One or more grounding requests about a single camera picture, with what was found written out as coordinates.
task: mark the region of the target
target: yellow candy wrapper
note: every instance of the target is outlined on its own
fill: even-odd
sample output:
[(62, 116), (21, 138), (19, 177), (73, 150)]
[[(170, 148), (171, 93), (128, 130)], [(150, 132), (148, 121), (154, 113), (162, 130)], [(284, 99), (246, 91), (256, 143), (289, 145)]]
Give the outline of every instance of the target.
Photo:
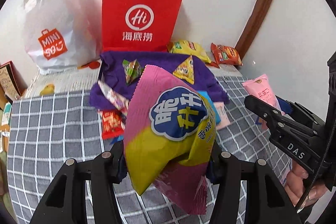
[(195, 83), (194, 62), (192, 55), (178, 65), (176, 70), (173, 71), (173, 75), (182, 80), (186, 80), (192, 85)]
[(210, 58), (207, 56), (205, 50), (201, 45), (188, 40), (179, 40), (177, 42), (170, 42), (168, 45), (170, 53), (188, 54), (197, 56), (203, 62), (211, 63)]

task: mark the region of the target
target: snack bag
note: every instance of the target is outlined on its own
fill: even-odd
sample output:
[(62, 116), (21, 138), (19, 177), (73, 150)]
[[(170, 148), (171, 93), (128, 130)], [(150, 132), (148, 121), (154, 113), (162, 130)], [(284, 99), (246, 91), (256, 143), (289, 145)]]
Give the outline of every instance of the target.
[[(248, 94), (253, 95), (260, 100), (263, 100), (264, 102), (268, 103), (272, 107), (275, 107), (276, 109), (280, 110), (280, 112), (284, 115), (284, 112), (281, 111), (279, 102), (271, 89), (271, 86), (268, 82), (268, 77), (266, 74), (263, 74), (259, 76), (258, 78), (255, 78), (253, 80), (248, 80), (246, 82), (242, 83), (243, 87), (247, 91)], [(267, 129), (266, 122), (262, 120), (262, 129)]]
[(231, 124), (224, 107), (224, 102), (215, 102), (214, 103), (215, 108), (220, 116), (220, 123), (216, 125), (216, 129), (220, 130), (224, 127), (227, 127)]
[(211, 51), (217, 64), (243, 65), (240, 60), (239, 53), (232, 47), (211, 43)]
[(168, 51), (170, 53), (180, 53), (195, 55), (203, 62), (211, 63), (210, 58), (207, 56), (205, 50), (201, 45), (195, 42), (190, 42), (188, 40), (179, 40), (177, 42), (170, 42), (168, 45)]
[(3, 110), (3, 114), (2, 114), (2, 120), (1, 120), (1, 127), (0, 127), (0, 132), (4, 133), (6, 132), (6, 135), (4, 135), (5, 137), (9, 138), (9, 134), (10, 134), (10, 129), (11, 129), (11, 112), (12, 112), (12, 105), (10, 104), (10, 102), (7, 102), (5, 104), (5, 108)]
[(166, 70), (147, 65), (129, 103), (124, 153), (133, 188), (153, 183), (189, 214), (206, 209), (205, 172), (216, 136), (208, 101)]
[(126, 85), (130, 85), (143, 72), (143, 68), (141, 68), (139, 62), (136, 59), (131, 62), (124, 59), (123, 67), (125, 70)]
[(216, 109), (214, 103), (212, 102), (211, 98), (209, 97), (208, 93), (207, 93), (206, 91), (204, 91), (204, 90), (198, 90), (197, 92), (198, 92), (200, 95), (202, 95), (205, 99), (208, 100), (210, 106), (212, 107), (212, 109), (213, 109), (214, 112), (215, 112), (215, 120), (216, 120), (216, 124), (219, 124), (219, 123), (221, 122), (221, 118), (220, 118), (220, 116), (219, 116), (219, 114), (218, 114), (218, 112), (217, 112), (217, 109)]
[(101, 89), (101, 92), (108, 99), (117, 110), (119, 110), (122, 114), (127, 116), (128, 111), (128, 103), (129, 100), (119, 93), (115, 92), (112, 88), (110, 88), (106, 83), (98, 80), (98, 85)]
[(176, 70), (173, 71), (173, 75), (182, 80), (186, 80), (188, 83), (193, 85), (195, 83), (193, 56), (189, 56), (186, 60), (179, 64)]
[(103, 140), (115, 138), (124, 133), (125, 125), (118, 112), (116, 109), (103, 110), (103, 132), (101, 135)]

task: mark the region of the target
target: pink and yellow snack bag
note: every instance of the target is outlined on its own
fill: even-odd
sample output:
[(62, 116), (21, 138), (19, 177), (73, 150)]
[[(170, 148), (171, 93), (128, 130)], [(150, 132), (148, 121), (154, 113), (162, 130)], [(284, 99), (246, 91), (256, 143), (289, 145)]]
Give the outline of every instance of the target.
[(147, 65), (129, 103), (124, 153), (133, 188), (153, 183), (189, 214), (205, 214), (205, 171), (216, 136), (208, 101), (166, 70)]

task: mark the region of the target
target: green candy wrapper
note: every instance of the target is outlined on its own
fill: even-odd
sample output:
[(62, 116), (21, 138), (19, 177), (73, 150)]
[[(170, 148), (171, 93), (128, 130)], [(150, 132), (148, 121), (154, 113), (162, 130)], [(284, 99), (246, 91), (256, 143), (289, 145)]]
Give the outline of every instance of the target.
[(143, 73), (143, 68), (141, 68), (139, 62), (136, 59), (131, 62), (124, 59), (123, 67), (125, 69), (127, 85), (130, 85), (135, 79), (137, 79)]

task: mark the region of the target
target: hand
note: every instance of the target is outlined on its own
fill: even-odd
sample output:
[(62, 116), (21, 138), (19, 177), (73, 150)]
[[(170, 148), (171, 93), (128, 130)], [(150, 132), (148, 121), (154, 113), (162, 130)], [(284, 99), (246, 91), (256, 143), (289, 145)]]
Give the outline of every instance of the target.
[[(303, 186), (303, 179), (306, 178), (308, 178), (307, 171), (303, 169), (298, 163), (293, 161), (293, 168), (286, 177), (287, 180), (285, 184), (285, 190), (294, 206), (298, 203), (300, 197), (305, 191), (305, 187)], [(326, 191), (327, 188), (322, 181), (315, 182), (301, 208), (314, 204), (325, 194)]]

